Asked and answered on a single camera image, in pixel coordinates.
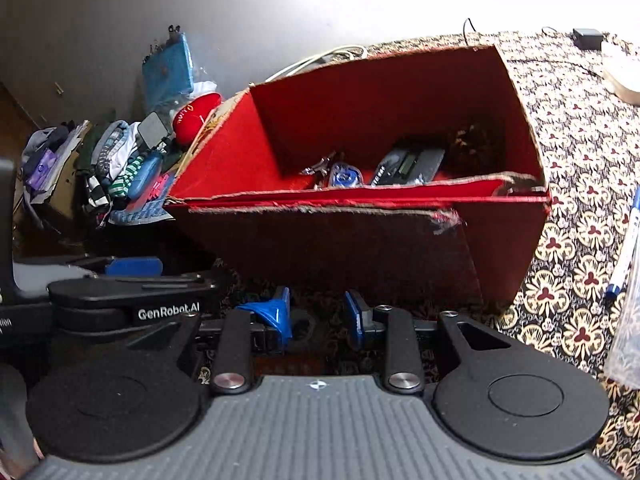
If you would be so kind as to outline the clear plastic bag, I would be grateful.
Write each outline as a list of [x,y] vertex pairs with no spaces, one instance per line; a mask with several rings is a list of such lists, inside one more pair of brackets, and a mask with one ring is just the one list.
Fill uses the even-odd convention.
[[639,283],[627,292],[604,372],[629,389],[639,389]]

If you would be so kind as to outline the pile of clothes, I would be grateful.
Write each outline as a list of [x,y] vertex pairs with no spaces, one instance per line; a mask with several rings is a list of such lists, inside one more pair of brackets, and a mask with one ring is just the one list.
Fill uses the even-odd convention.
[[[143,195],[133,202],[128,188],[152,151],[164,153],[162,169]],[[62,217],[84,218],[95,226],[142,223],[154,219],[162,206],[163,186],[172,177],[164,172],[181,156],[174,136],[157,114],[142,122],[83,122],[36,131],[23,152],[20,167],[24,207],[35,219],[50,207]]]

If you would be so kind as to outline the white power strip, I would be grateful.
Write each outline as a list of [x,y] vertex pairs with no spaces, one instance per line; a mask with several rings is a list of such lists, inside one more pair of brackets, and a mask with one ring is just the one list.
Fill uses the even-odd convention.
[[607,41],[602,42],[601,54],[602,76],[610,91],[623,102],[639,106],[639,55]]

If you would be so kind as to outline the blue glasses case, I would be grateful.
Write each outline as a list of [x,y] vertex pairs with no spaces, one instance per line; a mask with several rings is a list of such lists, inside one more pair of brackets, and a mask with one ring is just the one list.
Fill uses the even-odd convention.
[[128,188],[127,197],[133,202],[138,200],[146,188],[153,183],[153,181],[160,174],[162,169],[162,162],[164,153],[160,150],[152,151],[146,159],[142,162],[140,169],[134,176],[134,180],[131,181]]

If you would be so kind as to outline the black power adapter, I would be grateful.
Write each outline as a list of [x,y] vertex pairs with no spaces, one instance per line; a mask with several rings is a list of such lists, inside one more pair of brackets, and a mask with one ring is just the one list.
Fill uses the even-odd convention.
[[572,31],[574,45],[582,51],[600,51],[604,35],[597,29],[574,28]]

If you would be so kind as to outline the black digital device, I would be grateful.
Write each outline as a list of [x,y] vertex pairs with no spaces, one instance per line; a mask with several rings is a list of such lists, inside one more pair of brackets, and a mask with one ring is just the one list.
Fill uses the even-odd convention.
[[391,150],[378,164],[370,185],[424,185],[437,174],[444,159],[441,148],[427,150]]

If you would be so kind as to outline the blue capped marker pen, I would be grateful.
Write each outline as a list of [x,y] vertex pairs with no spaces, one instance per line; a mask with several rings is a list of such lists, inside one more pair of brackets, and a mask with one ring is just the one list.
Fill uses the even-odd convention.
[[634,255],[634,248],[636,247],[639,235],[639,207],[640,194],[639,190],[636,190],[634,193],[634,200],[632,201],[630,208],[629,222],[623,240],[623,245],[622,248],[620,248],[620,254],[618,255],[608,287],[605,289],[604,296],[607,302],[613,302],[625,285],[627,273],[631,265],[631,259]]

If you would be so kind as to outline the yellow printed card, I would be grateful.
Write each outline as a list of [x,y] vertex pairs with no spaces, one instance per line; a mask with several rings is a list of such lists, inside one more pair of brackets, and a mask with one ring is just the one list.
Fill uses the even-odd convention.
[[242,90],[210,111],[201,129],[198,130],[198,134],[195,136],[190,148],[181,159],[176,177],[180,177],[186,171],[186,168],[189,167],[192,160],[204,150],[209,139],[217,133],[219,128],[227,120],[227,117],[234,111],[235,107],[238,106],[239,102],[244,99],[247,93],[247,89]]

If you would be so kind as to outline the blue tape dispenser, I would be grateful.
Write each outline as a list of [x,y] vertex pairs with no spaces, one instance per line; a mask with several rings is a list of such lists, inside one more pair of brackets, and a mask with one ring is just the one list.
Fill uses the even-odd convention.
[[361,171],[344,162],[336,162],[329,172],[329,188],[358,188],[363,185]]

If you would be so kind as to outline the red cardboard box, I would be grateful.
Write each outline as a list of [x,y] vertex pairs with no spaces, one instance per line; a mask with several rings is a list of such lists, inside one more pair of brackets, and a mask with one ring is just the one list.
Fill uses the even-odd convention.
[[210,114],[167,210],[243,278],[404,306],[506,304],[551,209],[493,46],[254,84]]

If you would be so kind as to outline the pine cone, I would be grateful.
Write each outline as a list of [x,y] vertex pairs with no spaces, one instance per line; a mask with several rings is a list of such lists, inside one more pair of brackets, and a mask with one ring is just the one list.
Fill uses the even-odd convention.
[[478,125],[450,133],[447,142],[447,156],[457,164],[483,165],[494,156],[486,130]]

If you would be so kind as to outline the blue notebook bag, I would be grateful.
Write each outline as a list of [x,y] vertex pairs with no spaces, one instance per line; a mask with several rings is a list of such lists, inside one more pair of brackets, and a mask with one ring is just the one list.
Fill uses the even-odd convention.
[[142,63],[145,104],[154,110],[193,91],[193,62],[179,25],[168,27],[168,39],[151,47]]

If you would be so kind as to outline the red plush cushion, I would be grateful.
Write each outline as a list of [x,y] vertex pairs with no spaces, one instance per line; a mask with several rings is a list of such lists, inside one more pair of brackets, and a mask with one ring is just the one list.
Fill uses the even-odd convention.
[[206,123],[209,114],[223,99],[217,92],[206,93],[179,110],[172,120],[176,142],[183,148],[188,148]]

